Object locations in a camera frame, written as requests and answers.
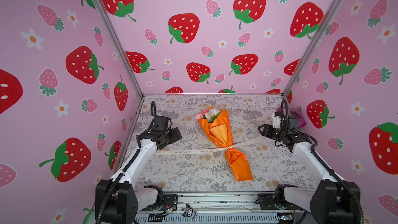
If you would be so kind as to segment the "clear ribbon strip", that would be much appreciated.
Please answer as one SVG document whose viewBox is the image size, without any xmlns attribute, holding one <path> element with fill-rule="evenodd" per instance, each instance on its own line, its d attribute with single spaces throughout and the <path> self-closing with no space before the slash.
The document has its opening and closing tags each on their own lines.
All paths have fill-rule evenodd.
<svg viewBox="0 0 398 224">
<path fill-rule="evenodd" d="M 203 154 L 203 153 L 215 153 L 215 152 L 221 152 L 230 148 L 240 148 L 248 145 L 255 144 L 259 142 L 260 139 L 254 139 L 250 141 L 245 141 L 245 142 L 240 142 L 237 144 L 234 144 L 230 147 L 223 147 L 223 148 L 209 148 L 209 149 L 196 149 L 196 150 L 158 150 L 156 154 L 159 155 L 198 155 L 198 154 Z"/>
</svg>

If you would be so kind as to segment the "pale pink fake rose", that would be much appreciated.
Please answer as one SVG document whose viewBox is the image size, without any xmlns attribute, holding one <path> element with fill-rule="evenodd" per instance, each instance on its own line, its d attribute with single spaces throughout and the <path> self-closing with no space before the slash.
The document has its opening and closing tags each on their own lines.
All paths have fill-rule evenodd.
<svg viewBox="0 0 398 224">
<path fill-rule="evenodd" d="M 199 120 L 199 119 L 206 119 L 206 116 L 205 116 L 204 114 L 200 113 L 200 114 L 197 114 L 197 115 L 195 116 L 195 119 L 196 119 L 196 120 Z"/>
</svg>

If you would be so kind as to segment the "white blue fake rose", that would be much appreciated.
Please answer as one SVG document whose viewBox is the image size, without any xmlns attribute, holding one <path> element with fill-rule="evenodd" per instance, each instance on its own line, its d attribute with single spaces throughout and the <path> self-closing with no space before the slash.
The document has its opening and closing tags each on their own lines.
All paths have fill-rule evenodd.
<svg viewBox="0 0 398 224">
<path fill-rule="evenodd" d="M 208 113 L 211 117 L 217 117 L 220 114 L 220 109 L 211 108 Z"/>
</svg>

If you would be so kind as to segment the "orange wrapping paper sheet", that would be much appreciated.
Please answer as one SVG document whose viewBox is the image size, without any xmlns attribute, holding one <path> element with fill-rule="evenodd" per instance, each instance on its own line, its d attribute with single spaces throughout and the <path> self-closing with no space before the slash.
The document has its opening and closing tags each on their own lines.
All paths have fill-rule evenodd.
<svg viewBox="0 0 398 224">
<path fill-rule="evenodd" d="M 197 120 L 206 137 L 218 148 L 234 145 L 230 118 L 226 109 L 220 109 L 220 114 L 211 119 Z M 225 158 L 237 181 L 253 181 L 253 175 L 246 155 L 237 148 L 226 150 Z"/>
</svg>

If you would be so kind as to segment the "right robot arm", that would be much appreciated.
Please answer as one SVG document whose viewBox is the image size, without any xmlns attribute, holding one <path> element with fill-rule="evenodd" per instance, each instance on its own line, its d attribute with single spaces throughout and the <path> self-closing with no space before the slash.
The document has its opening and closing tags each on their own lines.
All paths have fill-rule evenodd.
<svg viewBox="0 0 398 224">
<path fill-rule="evenodd" d="M 317 153 L 318 141 L 298 130 L 298 121 L 289 116 L 288 102 L 283 99 L 275 112 L 273 124 L 258 127 L 260 134 L 272 139 L 277 147 L 288 148 L 311 174 L 317 188 L 304 191 L 294 185 L 278 185 L 272 196 L 259 197 L 256 204 L 273 201 L 282 209 L 295 205 L 312 215 L 319 224 L 363 224 L 360 188 L 340 177 Z"/>
</svg>

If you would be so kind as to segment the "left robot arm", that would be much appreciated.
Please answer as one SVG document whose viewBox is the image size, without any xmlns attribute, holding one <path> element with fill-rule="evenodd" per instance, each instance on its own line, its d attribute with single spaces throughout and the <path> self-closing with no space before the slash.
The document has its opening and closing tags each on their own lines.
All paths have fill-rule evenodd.
<svg viewBox="0 0 398 224">
<path fill-rule="evenodd" d="M 166 146 L 182 139 L 178 128 L 172 128 L 169 117 L 156 114 L 151 103 L 149 127 L 136 136 L 137 146 L 121 168 L 109 179 L 101 180 L 95 189 L 95 222 L 97 224 L 133 224 L 138 212 L 163 207 L 163 189 L 149 185 L 140 191 L 134 187 L 149 159 Z"/>
</svg>

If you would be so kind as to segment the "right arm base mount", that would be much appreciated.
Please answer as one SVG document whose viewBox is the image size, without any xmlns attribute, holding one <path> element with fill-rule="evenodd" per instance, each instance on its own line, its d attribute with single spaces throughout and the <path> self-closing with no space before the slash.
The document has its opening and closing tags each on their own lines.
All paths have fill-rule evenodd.
<svg viewBox="0 0 398 224">
<path fill-rule="evenodd" d="M 279 184 L 272 193 L 258 194 L 255 204 L 260 205 L 261 210 L 301 210 L 299 206 L 286 201 L 284 189 L 287 187 L 297 188 L 297 186 L 294 185 Z"/>
</svg>

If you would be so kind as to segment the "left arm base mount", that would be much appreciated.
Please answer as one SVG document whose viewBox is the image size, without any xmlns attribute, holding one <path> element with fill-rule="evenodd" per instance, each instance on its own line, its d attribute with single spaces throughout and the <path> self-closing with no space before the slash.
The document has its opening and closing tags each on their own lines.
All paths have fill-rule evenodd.
<svg viewBox="0 0 398 224">
<path fill-rule="evenodd" d="M 165 193 L 160 186 L 149 185 L 138 192 L 137 199 L 142 211 L 165 211 L 177 207 L 178 195 Z"/>
</svg>

